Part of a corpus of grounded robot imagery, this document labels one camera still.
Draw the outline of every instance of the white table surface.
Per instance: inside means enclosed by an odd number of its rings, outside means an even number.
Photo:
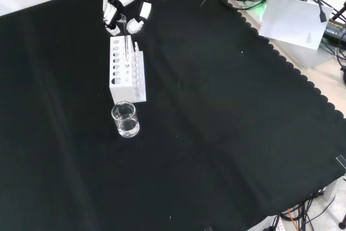
[[[233,0],[228,0],[231,4],[235,4]],[[339,10],[346,0],[325,0],[327,3],[333,5]],[[252,27],[259,29],[260,23],[252,18],[246,11],[240,11],[247,19]],[[346,115],[346,86],[343,83],[343,73],[340,71],[340,65],[335,58],[320,64],[316,67],[304,69],[297,62],[294,62],[292,54],[287,53],[280,48],[274,41],[270,41],[274,48],[280,54],[286,57],[288,62],[291,62],[295,68],[299,69],[303,75],[308,78],[308,81],[314,83],[316,88],[319,88],[322,95],[328,98],[328,102],[335,106],[335,109],[341,111],[344,116]]]

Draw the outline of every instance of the floor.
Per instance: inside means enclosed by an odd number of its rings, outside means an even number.
[[[310,210],[308,211],[310,219],[320,214],[330,201],[325,201],[321,196],[313,200]],[[334,202],[318,218],[312,221],[315,231],[340,231],[338,224],[343,220],[346,214],[346,181],[342,181],[339,191],[336,193]],[[292,222],[283,221],[286,231],[296,231]]]
[[[340,9],[346,0],[325,0],[336,9]],[[313,217],[320,214],[325,207],[330,203],[325,201],[323,197],[316,198],[311,205],[309,210],[309,217]],[[343,181],[339,191],[336,194],[334,202],[329,206],[329,208],[318,218],[312,221],[312,225],[315,231],[340,231],[338,224],[343,220],[346,214],[346,181]],[[286,231],[295,231],[295,227],[292,222],[283,221],[283,225]]]

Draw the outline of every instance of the orange cable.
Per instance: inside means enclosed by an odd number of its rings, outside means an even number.
[[[293,217],[292,217],[292,215],[291,215],[290,209],[288,209],[288,214],[290,215],[290,218],[291,218],[292,223],[294,224],[294,227],[297,229],[297,231],[299,231],[296,222],[293,221]]]

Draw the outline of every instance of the power strip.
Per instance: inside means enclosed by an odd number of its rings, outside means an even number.
[[[283,222],[282,222],[281,217],[280,217],[280,219],[279,219],[279,223],[277,224],[276,230],[277,230],[277,231],[286,231],[286,229],[285,229],[285,227],[284,227],[284,225],[283,225]]]

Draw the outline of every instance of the black tablecloth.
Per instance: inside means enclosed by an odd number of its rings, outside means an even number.
[[[240,14],[150,1],[131,139],[102,0],[0,18],[0,230],[246,230],[343,174],[342,114]]]

